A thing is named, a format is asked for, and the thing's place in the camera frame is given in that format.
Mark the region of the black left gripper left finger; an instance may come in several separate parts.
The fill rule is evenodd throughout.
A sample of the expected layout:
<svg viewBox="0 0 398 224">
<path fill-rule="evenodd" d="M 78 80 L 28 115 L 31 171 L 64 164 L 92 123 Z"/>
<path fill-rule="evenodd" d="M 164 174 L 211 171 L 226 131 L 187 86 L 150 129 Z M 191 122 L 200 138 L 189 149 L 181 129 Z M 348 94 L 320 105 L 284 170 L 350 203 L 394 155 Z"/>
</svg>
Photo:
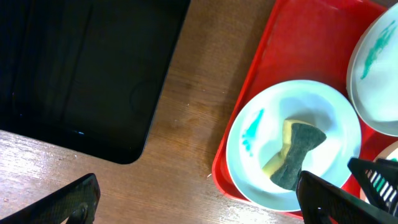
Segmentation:
<svg viewBox="0 0 398 224">
<path fill-rule="evenodd" d="M 89 173 L 1 219 L 1 223 L 93 224 L 100 196 L 97 178 L 94 173 Z"/>
</svg>

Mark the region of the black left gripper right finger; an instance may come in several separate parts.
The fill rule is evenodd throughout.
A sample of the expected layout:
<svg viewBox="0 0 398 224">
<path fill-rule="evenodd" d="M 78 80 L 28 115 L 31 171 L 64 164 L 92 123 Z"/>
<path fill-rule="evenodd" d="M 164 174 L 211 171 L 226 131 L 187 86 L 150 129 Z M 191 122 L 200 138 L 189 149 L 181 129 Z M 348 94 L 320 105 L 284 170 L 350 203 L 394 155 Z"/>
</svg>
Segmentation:
<svg viewBox="0 0 398 224">
<path fill-rule="evenodd" d="M 397 224 L 397 217 L 352 196 L 308 171 L 300 173 L 296 195 L 306 224 Z"/>
</svg>

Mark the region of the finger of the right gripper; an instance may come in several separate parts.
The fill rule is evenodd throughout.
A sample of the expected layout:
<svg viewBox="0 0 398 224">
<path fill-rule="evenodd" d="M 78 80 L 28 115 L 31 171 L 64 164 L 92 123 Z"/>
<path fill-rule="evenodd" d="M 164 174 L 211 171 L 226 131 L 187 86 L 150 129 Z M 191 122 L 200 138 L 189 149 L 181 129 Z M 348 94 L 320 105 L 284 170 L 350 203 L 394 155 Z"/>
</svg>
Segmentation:
<svg viewBox="0 0 398 224">
<path fill-rule="evenodd" d="M 368 202 L 397 216 L 397 161 L 376 162 L 351 158 L 348 168 L 363 190 Z"/>
</svg>

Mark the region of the green yellow sponge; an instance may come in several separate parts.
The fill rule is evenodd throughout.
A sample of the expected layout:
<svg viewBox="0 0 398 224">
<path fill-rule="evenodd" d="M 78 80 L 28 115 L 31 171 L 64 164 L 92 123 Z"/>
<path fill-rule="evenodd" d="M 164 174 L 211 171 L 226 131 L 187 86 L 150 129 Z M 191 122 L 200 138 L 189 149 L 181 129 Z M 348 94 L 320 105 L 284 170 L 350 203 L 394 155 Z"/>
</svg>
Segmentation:
<svg viewBox="0 0 398 224">
<path fill-rule="evenodd" d="M 282 148 L 263 166 L 263 173 L 279 187 L 296 190 L 305 156 L 325 140 L 326 134 L 310 123 L 286 119 Z"/>
</svg>

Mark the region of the light blue plate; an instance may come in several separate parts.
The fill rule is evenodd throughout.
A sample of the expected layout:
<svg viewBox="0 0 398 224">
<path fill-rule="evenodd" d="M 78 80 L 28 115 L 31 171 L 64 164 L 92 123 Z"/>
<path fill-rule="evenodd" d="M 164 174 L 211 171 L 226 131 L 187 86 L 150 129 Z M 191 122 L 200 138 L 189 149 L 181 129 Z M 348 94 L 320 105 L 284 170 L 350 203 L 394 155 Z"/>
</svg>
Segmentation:
<svg viewBox="0 0 398 224">
<path fill-rule="evenodd" d="M 326 140 L 310 151 L 302 169 L 342 187 L 351 171 L 348 161 L 361 150 L 361 127 L 355 110 L 336 89 L 311 80 L 273 85 L 249 100 L 233 122 L 226 143 L 226 164 L 233 184 L 248 199 L 278 212 L 297 212 L 293 190 L 280 188 L 262 167 L 282 148 L 287 119 L 310 123 Z"/>
</svg>

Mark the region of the mint green plate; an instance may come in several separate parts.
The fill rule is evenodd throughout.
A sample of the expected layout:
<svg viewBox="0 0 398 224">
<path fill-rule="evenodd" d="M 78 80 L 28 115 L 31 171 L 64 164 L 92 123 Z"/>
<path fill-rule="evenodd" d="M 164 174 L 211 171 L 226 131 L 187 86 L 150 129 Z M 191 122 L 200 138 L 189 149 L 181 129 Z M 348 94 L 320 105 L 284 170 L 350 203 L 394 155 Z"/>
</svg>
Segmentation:
<svg viewBox="0 0 398 224">
<path fill-rule="evenodd" d="M 397 136 L 397 4 L 366 29 L 351 55 L 349 99 L 373 130 Z"/>
</svg>

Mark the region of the black plastic tray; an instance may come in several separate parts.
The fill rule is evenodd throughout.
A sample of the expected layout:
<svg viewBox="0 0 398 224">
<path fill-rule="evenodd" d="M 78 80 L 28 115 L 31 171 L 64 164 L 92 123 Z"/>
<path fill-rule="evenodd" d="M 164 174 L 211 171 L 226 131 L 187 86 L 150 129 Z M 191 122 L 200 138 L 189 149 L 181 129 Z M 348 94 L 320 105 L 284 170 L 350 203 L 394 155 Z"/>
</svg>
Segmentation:
<svg viewBox="0 0 398 224">
<path fill-rule="evenodd" d="M 1 129 L 138 160 L 189 5 L 1 0 Z"/>
</svg>

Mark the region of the white plate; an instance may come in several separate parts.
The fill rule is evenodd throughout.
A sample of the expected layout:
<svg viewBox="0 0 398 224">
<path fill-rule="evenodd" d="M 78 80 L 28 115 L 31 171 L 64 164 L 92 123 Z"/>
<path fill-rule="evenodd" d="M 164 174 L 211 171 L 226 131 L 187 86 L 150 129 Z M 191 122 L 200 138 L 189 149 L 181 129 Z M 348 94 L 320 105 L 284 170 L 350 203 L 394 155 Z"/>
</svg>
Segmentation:
<svg viewBox="0 0 398 224">
<path fill-rule="evenodd" d="M 392 143 L 390 146 L 387 146 L 374 158 L 373 161 L 376 162 L 377 159 L 387 159 L 387 160 L 397 161 L 397 145 L 398 142 L 396 141 Z M 369 203 L 369 200 L 362 189 L 360 189 L 359 191 L 359 197 L 361 200 L 365 201 L 366 203 Z"/>
</svg>

